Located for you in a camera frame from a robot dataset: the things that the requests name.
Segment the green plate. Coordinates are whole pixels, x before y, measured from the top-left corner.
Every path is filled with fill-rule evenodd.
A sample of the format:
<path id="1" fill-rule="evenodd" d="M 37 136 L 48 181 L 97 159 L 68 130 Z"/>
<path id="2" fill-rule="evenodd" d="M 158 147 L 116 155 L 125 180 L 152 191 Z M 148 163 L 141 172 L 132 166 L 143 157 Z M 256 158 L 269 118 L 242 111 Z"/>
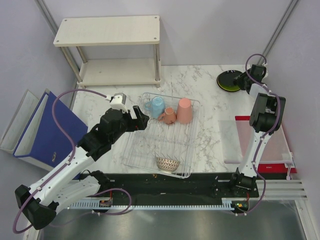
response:
<path id="1" fill-rule="evenodd" d="M 241 91 L 242 89 L 237 85 L 223 85 L 220 82 L 217 83 L 218 87 L 226 92 L 235 93 Z"/>

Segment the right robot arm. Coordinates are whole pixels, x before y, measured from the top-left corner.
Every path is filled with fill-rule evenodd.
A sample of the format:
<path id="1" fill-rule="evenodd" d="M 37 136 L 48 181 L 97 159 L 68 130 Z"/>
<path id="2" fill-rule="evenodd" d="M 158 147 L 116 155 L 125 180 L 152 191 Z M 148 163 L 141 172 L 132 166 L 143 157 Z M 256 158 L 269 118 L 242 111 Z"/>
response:
<path id="1" fill-rule="evenodd" d="M 229 191 L 235 197 L 251 192 L 256 187 L 258 166 L 265 147 L 282 124 L 286 98 L 273 93 L 262 82 L 266 73 L 264 65 L 253 64 L 234 79 L 241 90 L 255 98 L 249 118 L 252 127 L 249 145 L 229 184 Z"/>

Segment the black plate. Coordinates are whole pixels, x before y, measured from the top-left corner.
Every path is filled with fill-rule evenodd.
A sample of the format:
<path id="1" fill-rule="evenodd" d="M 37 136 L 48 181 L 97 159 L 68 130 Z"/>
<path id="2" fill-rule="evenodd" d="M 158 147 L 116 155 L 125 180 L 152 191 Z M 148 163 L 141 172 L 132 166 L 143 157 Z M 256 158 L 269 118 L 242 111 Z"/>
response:
<path id="1" fill-rule="evenodd" d="M 216 83 L 221 83 L 222 85 L 227 86 L 234 86 L 233 80 L 238 75 L 242 74 L 243 72 L 239 70 L 227 70 L 220 73 L 216 78 Z"/>

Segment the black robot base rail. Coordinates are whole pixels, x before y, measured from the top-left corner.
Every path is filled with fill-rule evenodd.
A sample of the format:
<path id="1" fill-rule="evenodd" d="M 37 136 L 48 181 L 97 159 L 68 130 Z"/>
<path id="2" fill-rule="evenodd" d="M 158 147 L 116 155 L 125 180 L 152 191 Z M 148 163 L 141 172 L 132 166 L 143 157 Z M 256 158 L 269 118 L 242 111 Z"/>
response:
<path id="1" fill-rule="evenodd" d="M 115 188 L 122 188 L 132 197 L 141 195 L 189 195 L 208 196 L 210 198 L 257 198 L 259 191 L 256 178 L 246 180 L 241 177 L 236 180 L 234 173 L 192 173 L 187 178 L 167 176 L 162 174 L 143 173 L 98 173 L 99 192 Z"/>

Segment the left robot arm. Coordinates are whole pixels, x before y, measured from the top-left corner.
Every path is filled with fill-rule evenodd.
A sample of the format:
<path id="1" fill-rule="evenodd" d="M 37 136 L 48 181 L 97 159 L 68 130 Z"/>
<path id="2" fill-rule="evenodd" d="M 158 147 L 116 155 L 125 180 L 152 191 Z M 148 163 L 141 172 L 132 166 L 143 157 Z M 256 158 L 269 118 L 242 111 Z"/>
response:
<path id="1" fill-rule="evenodd" d="M 109 108 L 71 153 L 42 179 L 30 186 L 20 185 L 14 194 L 19 208 L 31 227 L 41 230 L 68 205 L 87 196 L 106 196 L 110 185 L 100 171 L 93 172 L 72 187 L 66 185 L 82 170 L 111 150 L 126 132 L 147 128 L 149 116 L 135 105 L 131 110 Z"/>

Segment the tall pink cup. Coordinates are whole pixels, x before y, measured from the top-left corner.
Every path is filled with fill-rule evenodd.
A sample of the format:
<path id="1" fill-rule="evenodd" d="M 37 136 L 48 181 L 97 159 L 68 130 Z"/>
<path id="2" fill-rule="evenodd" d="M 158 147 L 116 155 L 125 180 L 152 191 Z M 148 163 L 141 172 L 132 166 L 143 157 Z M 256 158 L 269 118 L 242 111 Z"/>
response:
<path id="1" fill-rule="evenodd" d="M 193 109 L 191 100 L 188 98 L 181 98 L 178 102 L 177 121 L 181 124 L 189 124 L 193 119 Z"/>

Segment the white wire dish rack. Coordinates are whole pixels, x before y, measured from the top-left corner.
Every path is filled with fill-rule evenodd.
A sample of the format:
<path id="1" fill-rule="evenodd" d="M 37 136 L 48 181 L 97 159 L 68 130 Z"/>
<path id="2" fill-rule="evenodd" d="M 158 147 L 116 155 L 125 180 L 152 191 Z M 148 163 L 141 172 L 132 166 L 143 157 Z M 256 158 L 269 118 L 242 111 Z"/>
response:
<path id="1" fill-rule="evenodd" d="M 131 132 L 122 155 L 121 163 L 150 173 L 163 174 L 180 179 L 191 175 L 199 111 L 201 104 L 191 99 L 192 121 L 165 124 L 150 118 L 143 131 Z M 174 170 L 160 169 L 160 160 L 178 161 Z"/>

